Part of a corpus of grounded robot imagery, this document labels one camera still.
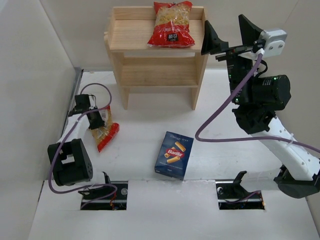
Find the blue Barilla pasta box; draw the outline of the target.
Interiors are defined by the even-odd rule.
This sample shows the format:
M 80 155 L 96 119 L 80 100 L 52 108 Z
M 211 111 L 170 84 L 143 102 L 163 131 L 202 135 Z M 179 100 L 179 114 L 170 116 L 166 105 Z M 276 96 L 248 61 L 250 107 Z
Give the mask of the blue Barilla pasta box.
M 192 137 L 167 131 L 154 166 L 158 174 L 183 180 L 191 155 Z

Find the red pasta bag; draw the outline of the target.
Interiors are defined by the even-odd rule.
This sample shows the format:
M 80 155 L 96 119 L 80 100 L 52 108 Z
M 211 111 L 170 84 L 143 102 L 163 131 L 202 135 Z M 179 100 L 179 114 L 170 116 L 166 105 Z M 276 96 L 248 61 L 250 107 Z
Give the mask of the red pasta bag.
M 153 3 L 155 25 L 147 44 L 159 48 L 189 48 L 195 45 L 190 35 L 190 1 Z
M 113 140 L 120 130 L 120 125 L 112 119 L 112 112 L 110 106 L 101 110 L 101 118 L 104 121 L 104 126 L 96 129 L 91 129 L 92 136 L 95 140 L 98 152 L 103 149 Z

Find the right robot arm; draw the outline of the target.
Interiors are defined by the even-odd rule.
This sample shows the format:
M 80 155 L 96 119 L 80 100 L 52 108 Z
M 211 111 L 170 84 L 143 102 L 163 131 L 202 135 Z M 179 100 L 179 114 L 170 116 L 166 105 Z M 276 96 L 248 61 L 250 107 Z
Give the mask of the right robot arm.
M 320 191 L 320 160 L 312 155 L 315 148 L 298 142 L 276 115 L 291 99 L 290 80 L 284 74 L 265 76 L 258 70 L 266 58 L 282 53 L 287 33 L 279 28 L 261 29 L 242 14 L 238 22 L 242 44 L 232 47 L 218 37 L 209 21 L 204 23 L 201 54 L 226 62 L 230 96 L 198 131 L 233 103 L 236 122 L 247 134 L 245 140 L 260 141 L 281 166 L 260 172 L 244 170 L 234 179 L 218 180 L 218 196 L 240 202 L 262 190 L 280 190 L 295 199 L 314 195 Z

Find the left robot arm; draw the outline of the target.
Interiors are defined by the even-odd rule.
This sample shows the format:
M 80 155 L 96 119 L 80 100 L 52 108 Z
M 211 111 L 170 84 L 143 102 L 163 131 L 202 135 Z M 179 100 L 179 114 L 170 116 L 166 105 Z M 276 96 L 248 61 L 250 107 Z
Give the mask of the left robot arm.
M 105 125 L 96 97 L 92 94 L 75 96 L 75 106 L 68 113 L 66 127 L 60 139 L 47 147 L 50 161 L 48 185 L 55 194 L 109 188 L 110 184 L 98 182 L 84 145 L 88 130 L 97 130 Z

